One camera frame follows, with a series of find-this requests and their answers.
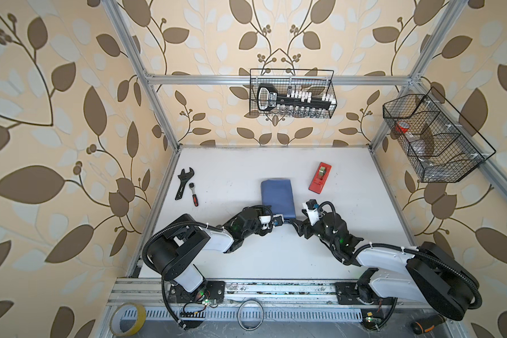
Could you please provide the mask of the light blue wrapping paper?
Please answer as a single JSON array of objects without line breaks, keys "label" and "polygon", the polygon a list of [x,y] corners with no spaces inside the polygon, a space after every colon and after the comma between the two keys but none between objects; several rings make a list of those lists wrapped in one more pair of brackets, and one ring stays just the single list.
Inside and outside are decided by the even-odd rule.
[{"label": "light blue wrapping paper", "polygon": [[291,180],[269,179],[261,183],[261,201],[270,206],[274,214],[281,214],[285,220],[296,218]]}]

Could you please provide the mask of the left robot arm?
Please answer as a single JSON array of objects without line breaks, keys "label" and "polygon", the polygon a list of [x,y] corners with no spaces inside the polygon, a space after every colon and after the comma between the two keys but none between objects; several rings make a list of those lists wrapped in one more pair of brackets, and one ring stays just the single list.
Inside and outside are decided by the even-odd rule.
[{"label": "left robot arm", "polygon": [[162,277],[162,282],[182,287],[187,301],[207,298],[207,281],[194,265],[203,251],[230,254],[251,235],[265,236],[284,223],[283,215],[270,206],[243,208],[222,225],[212,226],[183,214],[148,239],[142,249],[144,265]]}]

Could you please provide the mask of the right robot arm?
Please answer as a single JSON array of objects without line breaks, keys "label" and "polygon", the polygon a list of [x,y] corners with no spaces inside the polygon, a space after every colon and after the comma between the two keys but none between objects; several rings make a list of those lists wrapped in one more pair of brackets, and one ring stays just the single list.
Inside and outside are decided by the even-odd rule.
[{"label": "right robot arm", "polygon": [[479,282],[436,244],[366,244],[349,232],[338,213],[306,211],[305,215],[303,221],[288,221],[298,236],[317,237],[341,264],[365,269],[356,283],[356,296],[362,302],[374,298],[417,301],[455,321],[482,306]]}]

